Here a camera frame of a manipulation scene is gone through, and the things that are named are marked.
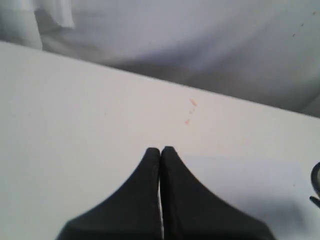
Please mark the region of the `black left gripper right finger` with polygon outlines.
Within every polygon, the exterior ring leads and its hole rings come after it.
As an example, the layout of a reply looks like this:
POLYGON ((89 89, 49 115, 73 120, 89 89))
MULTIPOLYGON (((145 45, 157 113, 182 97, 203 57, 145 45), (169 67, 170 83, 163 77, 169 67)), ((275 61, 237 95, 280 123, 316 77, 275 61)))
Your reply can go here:
POLYGON ((251 240, 250 218, 210 192, 177 151, 161 152, 161 206, 166 240, 251 240))

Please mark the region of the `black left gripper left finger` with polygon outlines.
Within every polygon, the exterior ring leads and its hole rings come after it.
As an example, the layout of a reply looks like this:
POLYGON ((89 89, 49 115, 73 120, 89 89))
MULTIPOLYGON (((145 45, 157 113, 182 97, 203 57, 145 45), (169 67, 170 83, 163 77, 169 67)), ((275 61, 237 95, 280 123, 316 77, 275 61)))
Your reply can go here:
POLYGON ((148 148, 125 183, 106 200, 68 221, 59 240, 159 240, 160 151, 148 148))

